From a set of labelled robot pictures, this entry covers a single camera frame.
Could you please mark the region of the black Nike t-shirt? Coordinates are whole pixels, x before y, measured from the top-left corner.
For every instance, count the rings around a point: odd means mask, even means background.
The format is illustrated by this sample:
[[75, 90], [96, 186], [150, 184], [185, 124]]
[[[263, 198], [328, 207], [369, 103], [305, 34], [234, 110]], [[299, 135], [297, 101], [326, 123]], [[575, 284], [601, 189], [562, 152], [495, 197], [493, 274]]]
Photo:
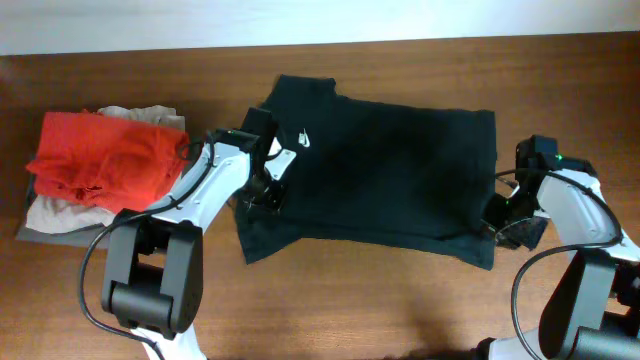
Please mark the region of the black Nike t-shirt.
[[455, 257], [488, 270], [482, 216], [494, 193], [495, 115], [352, 99], [333, 79], [283, 75], [263, 108], [296, 157], [278, 212], [235, 210], [247, 263], [302, 239], [351, 240]]

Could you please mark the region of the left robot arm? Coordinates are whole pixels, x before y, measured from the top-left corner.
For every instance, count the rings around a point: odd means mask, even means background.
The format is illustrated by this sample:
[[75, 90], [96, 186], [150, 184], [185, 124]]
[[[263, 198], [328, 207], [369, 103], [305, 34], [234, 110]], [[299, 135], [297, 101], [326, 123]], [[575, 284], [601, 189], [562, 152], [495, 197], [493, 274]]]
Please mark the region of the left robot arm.
[[278, 124], [248, 110], [240, 129], [208, 134], [175, 190], [143, 212], [121, 211], [108, 237], [101, 306], [116, 334], [152, 359], [201, 359], [193, 322], [203, 294], [203, 235], [227, 200], [276, 212], [281, 179], [296, 157], [277, 142]]

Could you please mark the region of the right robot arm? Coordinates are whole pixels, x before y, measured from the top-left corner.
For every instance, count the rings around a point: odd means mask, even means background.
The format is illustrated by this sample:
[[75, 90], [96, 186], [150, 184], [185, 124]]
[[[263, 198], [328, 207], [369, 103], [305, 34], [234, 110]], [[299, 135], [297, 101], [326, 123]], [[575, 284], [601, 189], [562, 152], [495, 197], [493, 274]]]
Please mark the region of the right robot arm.
[[[587, 160], [563, 156], [555, 139], [533, 135], [516, 147], [512, 193], [494, 195], [484, 221], [501, 246], [535, 248], [553, 224], [562, 244], [530, 258], [513, 281], [515, 337], [480, 342], [478, 359], [636, 359], [639, 356], [639, 247], [606, 204]], [[525, 332], [517, 299], [525, 273], [555, 254], [571, 261]]]

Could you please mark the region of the red folded shirt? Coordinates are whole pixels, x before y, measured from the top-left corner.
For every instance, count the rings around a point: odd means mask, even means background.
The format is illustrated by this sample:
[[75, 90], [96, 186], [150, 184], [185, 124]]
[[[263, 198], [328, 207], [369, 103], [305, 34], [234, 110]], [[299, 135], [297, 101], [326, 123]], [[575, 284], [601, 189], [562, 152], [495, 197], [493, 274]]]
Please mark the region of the red folded shirt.
[[91, 113], [48, 112], [26, 169], [39, 195], [113, 213], [142, 211], [171, 190], [189, 135], [170, 127]]

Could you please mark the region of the grey folded shirt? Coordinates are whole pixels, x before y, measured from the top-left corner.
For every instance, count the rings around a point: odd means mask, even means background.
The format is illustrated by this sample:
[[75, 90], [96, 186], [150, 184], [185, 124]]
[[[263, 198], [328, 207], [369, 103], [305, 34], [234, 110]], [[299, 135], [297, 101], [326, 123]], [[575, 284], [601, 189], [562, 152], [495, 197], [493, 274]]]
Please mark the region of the grey folded shirt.
[[[36, 176], [30, 173], [31, 179], [28, 187], [28, 211], [31, 202], [39, 194], [35, 191]], [[90, 237], [96, 234], [98, 231], [104, 229], [104, 225], [94, 225], [88, 228], [72, 231], [63, 234], [45, 234], [35, 230], [28, 229], [26, 227], [26, 214], [23, 225], [21, 225], [16, 238], [22, 241], [48, 243], [48, 244], [62, 244], [72, 246], [86, 246], [90, 240]]]

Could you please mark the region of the beige folded shirt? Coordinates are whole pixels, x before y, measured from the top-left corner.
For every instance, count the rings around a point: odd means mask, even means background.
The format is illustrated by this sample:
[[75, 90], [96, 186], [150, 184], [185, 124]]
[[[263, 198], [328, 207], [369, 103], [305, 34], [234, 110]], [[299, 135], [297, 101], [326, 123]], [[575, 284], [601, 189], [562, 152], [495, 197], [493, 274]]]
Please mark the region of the beige folded shirt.
[[[140, 121], [156, 126], [184, 131], [186, 118], [174, 108], [154, 105], [127, 109], [107, 106], [97, 110], [98, 115]], [[111, 224], [116, 214], [98, 206], [84, 206], [63, 199], [37, 195], [26, 214], [26, 227], [45, 234], [63, 234], [94, 225]]]

